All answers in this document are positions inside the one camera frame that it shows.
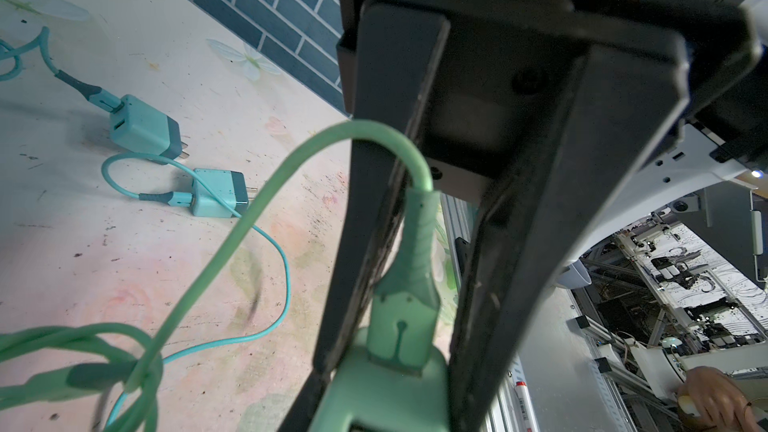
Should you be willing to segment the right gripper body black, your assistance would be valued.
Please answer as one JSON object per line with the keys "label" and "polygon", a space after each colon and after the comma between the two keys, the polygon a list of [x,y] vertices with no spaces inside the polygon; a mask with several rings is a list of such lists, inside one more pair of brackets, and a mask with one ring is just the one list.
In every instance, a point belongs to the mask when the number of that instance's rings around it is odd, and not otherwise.
{"label": "right gripper body black", "polygon": [[757,64],[702,0],[340,0],[347,110],[413,138],[439,190],[611,197]]}

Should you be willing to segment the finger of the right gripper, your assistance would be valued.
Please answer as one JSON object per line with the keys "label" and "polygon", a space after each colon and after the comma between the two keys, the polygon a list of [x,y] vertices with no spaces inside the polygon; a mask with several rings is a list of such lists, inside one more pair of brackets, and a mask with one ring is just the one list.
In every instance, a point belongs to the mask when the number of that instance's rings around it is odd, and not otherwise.
{"label": "finger of the right gripper", "polygon": [[686,49],[594,45],[481,201],[450,347],[455,431],[475,431],[544,292],[689,100]]}

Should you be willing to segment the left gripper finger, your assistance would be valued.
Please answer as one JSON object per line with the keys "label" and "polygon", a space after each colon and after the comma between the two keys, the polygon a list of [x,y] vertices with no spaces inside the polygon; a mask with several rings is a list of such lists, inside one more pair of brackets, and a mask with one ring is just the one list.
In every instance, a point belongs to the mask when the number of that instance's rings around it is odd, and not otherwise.
{"label": "left gripper finger", "polygon": [[[449,20],[435,12],[386,4],[364,12],[338,45],[352,117],[381,122],[419,142],[449,30]],[[346,216],[311,370],[280,430],[308,430],[382,273],[402,217],[405,183],[405,168],[391,153],[353,142]]]}

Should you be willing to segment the teal plug adapter right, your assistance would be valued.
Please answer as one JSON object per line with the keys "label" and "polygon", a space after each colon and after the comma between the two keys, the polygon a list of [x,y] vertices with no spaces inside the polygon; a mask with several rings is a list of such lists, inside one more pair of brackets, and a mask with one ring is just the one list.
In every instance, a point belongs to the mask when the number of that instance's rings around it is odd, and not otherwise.
{"label": "teal plug adapter right", "polygon": [[242,172],[204,168],[193,172],[190,206],[193,216],[229,219],[247,210],[249,188]]}

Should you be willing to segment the teal plug adapter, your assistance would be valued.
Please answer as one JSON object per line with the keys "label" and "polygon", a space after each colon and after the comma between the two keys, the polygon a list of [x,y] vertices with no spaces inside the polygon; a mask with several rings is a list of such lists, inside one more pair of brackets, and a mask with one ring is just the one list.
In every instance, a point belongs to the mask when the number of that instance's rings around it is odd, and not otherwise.
{"label": "teal plug adapter", "polygon": [[111,114],[109,136],[130,152],[168,159],[188,157],[178,122],[133,95],[123,96],[120,107]]}
{"label": "teal plug adapter", "polygon": [[229,219],[247,210],[249,188],[242,172],[204,168],[193,172],[190,206],[193,216]]}

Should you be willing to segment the teal plug adapter left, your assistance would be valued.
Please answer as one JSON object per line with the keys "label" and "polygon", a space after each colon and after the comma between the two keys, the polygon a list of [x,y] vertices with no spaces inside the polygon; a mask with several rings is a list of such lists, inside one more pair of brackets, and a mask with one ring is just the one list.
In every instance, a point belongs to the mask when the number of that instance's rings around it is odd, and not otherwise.
{"label": "teal plug adapter left", "polygon": [[120,107],[111,114],[109,136],[130,152],[168,159],[188,157],[178,122],[133,95],[123,96]]}

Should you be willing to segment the person hand background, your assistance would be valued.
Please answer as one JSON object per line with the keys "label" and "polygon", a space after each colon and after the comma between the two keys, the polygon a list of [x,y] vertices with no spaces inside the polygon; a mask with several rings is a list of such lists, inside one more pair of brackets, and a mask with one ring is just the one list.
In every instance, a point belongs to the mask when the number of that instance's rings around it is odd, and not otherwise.
{"label": "person hand background", "polygon": [[685,431],[766,431],[767,421],[758,410],[767,412],[766,379],[733,379],[713,367],[696,367],[686,372],[678,398],[688,397],[695,414],[678,408]]}

